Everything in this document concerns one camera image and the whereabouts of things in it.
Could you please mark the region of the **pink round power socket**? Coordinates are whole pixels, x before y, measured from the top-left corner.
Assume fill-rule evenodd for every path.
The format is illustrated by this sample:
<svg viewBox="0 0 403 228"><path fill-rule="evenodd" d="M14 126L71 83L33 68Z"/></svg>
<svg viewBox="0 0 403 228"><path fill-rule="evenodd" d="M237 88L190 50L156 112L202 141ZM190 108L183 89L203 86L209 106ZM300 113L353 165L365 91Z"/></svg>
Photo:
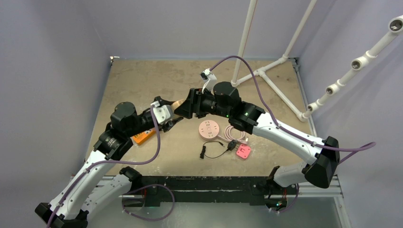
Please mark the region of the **pink round power socket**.
<svg viewBox="0 0 403 228"><path fill-rule="evenodd" d="M214 120L205 120L199 124L198 133L202 139L212 141L218 137L220 127Z"/></svg>

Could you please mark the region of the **black power adapter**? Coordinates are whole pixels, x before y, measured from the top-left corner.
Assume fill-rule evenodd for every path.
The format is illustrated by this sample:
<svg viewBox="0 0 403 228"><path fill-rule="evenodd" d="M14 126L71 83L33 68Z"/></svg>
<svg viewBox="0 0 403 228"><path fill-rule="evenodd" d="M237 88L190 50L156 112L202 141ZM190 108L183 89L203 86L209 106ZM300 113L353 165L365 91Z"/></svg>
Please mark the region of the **black power adapter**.
<svg viewBox="0 0 403 228"><path fill-rule="evenodd" d="M227 151L232 151L236 147L237 143L237 140L230 141L227 145Z"/></svg>

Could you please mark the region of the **beige cube power socket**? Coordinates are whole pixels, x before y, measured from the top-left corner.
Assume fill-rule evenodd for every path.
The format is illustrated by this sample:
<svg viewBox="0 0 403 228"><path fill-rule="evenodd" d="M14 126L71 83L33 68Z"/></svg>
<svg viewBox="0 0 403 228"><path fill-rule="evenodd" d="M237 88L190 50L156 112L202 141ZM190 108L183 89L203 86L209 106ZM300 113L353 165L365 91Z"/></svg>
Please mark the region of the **beige cube power socket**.
<svg viewBox="0 0 403 228"><path fill-rule="evenodd" d="M175 101L173 104L171 104L171 110L173 112L173 117L172 120L179 119L181 116L175 113L175 110L178 109L183 103L185 99L181 99L178 101Z"/></svg>

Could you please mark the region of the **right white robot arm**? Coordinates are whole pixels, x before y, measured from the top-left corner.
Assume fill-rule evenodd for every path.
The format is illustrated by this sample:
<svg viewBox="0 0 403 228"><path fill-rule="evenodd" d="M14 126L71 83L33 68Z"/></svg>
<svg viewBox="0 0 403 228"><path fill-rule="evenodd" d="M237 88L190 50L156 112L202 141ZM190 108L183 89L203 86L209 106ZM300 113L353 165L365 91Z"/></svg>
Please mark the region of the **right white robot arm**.
<svg viewBox="0 0 403 228"><path fill-rule="evenodd" d="M187 119L203 118L207 114L225 117L235 129L268 139L300 157L301 163L272 170L267 180L267 188L272 193L302 182L326 189L340 161L338 140L330 136L326 139L309 136L296 129L287 133L270 113L242 101L238 90L229 82L217 83L212 91L191 89L174 113Z"/></svg>

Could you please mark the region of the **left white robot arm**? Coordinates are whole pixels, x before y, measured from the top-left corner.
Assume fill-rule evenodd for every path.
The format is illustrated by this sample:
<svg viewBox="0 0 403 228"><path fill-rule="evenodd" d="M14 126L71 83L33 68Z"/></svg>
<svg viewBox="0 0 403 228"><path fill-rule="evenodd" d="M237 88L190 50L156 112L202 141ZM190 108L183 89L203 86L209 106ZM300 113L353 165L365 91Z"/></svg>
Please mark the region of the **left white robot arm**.
<svg viewBox="0 0 403 228"><path fill-rule="evenodd" d="M51 202L40 203L35 213L48 228L85 228L90 217L114 198L137 194L143 189L142 175L132 165L139 163L122 161L122 157L133 146L136 134L166 132L181 120L174 115L180 105L181 101L156 97L150 108L137 113L133 103L119 103L82 168Z"/></svg>

